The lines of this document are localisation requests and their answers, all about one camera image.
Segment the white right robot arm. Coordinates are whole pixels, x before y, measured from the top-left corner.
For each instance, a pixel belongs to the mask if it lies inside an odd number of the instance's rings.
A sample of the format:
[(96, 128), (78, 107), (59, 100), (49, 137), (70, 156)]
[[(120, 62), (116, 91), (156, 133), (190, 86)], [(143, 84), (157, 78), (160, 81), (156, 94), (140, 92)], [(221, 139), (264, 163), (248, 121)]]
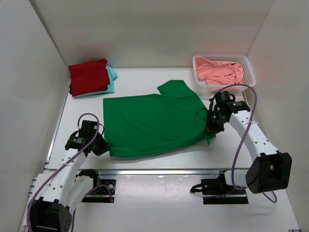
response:
[(216, 187), (221, 193), (228, 193), (233, 187), (249, 189), (252, 193), (264, 193), (288, 187), (292, 158), (282, 153), (263, 134), (253, 119), (253, 109), (246, 102), (236, 101), (228, 91), (216, 93), (210, 99), (207, 110), (206, 135), (224, 131), (229, 123), (241, 137), (240, 144), (245, 145), (252, 159), (248, 170), (237, 170), (233, 161), (232, 169), (224, 171)]

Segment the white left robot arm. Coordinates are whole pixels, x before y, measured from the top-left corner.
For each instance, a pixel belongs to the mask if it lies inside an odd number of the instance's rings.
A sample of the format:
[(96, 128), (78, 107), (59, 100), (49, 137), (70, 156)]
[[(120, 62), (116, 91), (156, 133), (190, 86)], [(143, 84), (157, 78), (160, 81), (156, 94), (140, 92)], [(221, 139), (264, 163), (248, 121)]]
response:
[(30, 232), (73, 231), (75, 211), (89, 194), (107, 189), (101, 184), (99, 173), (82, 170), (88, 154), (97, 156), (109, 151), (109, 143), (99, 133), (99, 120), (81, 120), (65, 144), (64, 156), (58, 169), (33, 194), (27, 209)]

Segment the green t shirt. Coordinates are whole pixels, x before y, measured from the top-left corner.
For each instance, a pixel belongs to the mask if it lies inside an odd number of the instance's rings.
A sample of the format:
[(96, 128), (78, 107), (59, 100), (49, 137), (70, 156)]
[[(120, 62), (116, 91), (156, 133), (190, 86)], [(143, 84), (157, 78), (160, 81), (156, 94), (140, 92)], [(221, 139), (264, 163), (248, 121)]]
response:
[(215, 134), (205, 134), (207, 108), (183, 80), (158, 86), (159, 93), (105, 98), (103, 119), (110, 156), (143, 157), (209, 145)]

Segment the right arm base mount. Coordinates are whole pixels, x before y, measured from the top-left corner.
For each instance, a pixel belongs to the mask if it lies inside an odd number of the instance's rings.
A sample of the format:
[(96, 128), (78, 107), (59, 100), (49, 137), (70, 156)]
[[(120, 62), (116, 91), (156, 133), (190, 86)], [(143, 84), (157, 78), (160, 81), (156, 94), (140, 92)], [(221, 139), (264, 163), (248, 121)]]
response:
[(227, 185), (220, 176), (215, 179), (201, 179), (201, 182), (190, 189), (190, 193), (202, 193), (204, 205), (248, 204), (246, 190), (236, 190)]

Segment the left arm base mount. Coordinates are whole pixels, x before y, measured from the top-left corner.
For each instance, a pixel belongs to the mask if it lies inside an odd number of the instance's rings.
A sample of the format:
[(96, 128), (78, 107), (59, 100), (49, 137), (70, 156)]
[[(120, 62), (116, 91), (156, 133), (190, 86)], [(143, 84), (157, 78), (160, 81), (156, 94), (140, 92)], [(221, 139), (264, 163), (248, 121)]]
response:
[(102, 179), (93, 169), (81, 170), (76, 177), (87, 176), (93, 180), (93, 189), (83, 199), (83, 203), (114, 203), (116, 180)]

